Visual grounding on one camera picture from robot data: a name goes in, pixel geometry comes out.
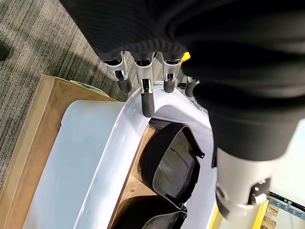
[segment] black fabric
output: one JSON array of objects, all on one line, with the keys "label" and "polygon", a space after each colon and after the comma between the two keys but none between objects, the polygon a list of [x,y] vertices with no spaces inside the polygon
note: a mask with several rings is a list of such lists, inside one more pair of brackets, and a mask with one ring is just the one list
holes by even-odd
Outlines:
[{"label": "black fabric", "polygon": [[280,157],[305,117],[305,1],[206,0],[187,11],[168,34],[190,52],[182,70],[200,80],[193,94],[209,111],[215,149]]},{"label": "black fabric", "polygon": [[94,51],[103,59],[116,51],[182,54],[185,47],[158,36],[144,0],[61,0]]}]

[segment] white plastic tray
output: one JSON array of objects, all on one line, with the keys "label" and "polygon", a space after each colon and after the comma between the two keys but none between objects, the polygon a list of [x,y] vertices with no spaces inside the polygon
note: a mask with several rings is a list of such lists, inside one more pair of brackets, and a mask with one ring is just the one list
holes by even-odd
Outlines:
[{"label": "white plastic tray", "polygon": [[[189,125],[205,153],[187,201],[183,229],[207,228],[215,207],[216,168],[208,116],[178,90],[154,87],[155,116]],[[136,91],[126,103],[76,101],[61,128],[37,186],[25,229],[106,229],[149,118]]]}]

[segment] robotic hand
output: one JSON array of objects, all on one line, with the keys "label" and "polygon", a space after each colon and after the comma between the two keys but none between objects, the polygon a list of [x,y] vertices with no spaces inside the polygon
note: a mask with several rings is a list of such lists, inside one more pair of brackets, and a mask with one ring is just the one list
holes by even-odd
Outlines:
[{"label": "robotic hand", "polygon": [[184,74],[207,108],[217,167],[216,201],[238,219],[268,193],[271,172],[305,117],[303,0],[61,0],[124,92],[130,51],[143,114],[153,106],[153,53],[163,54],[164,90]]}]

